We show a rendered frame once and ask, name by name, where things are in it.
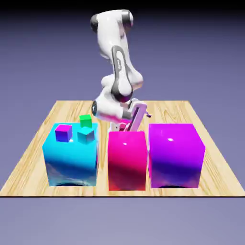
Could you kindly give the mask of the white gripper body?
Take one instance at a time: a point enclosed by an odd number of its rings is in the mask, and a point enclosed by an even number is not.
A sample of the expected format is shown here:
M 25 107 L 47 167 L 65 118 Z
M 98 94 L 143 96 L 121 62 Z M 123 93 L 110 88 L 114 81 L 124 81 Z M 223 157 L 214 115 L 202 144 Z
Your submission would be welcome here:
M 130 106 L 129 112 L 132 114 L 132 120 L 126 125 L 124 131 L 136 132 L 140 126 L 140 123 L 146 114 L 147 105 L 145 103 L 133 103 Z

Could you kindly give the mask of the small green cube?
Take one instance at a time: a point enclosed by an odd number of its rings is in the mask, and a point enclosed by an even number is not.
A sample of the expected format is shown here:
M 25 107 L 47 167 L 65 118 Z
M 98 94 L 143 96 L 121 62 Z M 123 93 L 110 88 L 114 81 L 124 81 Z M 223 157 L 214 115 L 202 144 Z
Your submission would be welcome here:
M 81 128 L 83 127 L 92 127 L 92 120 L 91 120 L 91 115 L 90 114 L 83 114 L 79 116 L 80 119 L 80 126 Z

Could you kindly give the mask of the small cyan cube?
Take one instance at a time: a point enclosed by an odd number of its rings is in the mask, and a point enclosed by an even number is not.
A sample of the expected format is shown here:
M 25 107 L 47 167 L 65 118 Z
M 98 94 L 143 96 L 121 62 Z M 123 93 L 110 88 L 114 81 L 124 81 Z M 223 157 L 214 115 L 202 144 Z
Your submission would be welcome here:
M 82 144 L 89 144 L 95 139 L 94 130 L 89 127 L 80 128 L 77 132 L 77 139 Z

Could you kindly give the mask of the small purple cube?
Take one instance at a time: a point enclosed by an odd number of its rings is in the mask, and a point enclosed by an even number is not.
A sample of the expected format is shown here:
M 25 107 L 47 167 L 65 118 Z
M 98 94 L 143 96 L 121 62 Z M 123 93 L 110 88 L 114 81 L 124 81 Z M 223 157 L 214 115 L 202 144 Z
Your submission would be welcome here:
M 56 141 L 69 142 L 72 138 L 72 126 L 60 124 L 55 129 Z

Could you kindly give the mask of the large pink box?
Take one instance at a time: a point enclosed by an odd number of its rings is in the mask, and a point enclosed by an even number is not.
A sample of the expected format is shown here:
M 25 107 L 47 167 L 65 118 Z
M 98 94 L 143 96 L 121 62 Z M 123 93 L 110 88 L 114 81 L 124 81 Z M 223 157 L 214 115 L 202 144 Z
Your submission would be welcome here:
M 110 191 L 144 191 L 147 145 L 144 132 L 110 132 L 108 183 Z

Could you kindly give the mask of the large purple box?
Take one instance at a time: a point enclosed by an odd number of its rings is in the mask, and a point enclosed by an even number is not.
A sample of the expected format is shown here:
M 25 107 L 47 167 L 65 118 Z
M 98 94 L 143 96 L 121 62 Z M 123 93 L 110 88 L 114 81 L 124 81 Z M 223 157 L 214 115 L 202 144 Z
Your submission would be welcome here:
M 205 145 L 191 123 L 151 123 L 148 169 L 152 188 L 197 188 Z

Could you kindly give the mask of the large cyan box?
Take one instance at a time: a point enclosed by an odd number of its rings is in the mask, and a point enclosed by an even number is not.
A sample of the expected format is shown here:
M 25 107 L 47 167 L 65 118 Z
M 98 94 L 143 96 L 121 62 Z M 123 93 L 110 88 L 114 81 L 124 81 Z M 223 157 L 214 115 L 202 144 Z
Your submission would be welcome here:
M 42 146 L 49 185 L 95 186 L 99 166 L 98 124 L 92 124 L 95 139 L 89 144 L 78 142 L 79 123 L 62 123 L 72 126 L 72 138 L 69 142 L 56 141 L 55 129 L 60 124 L 53 125 Z

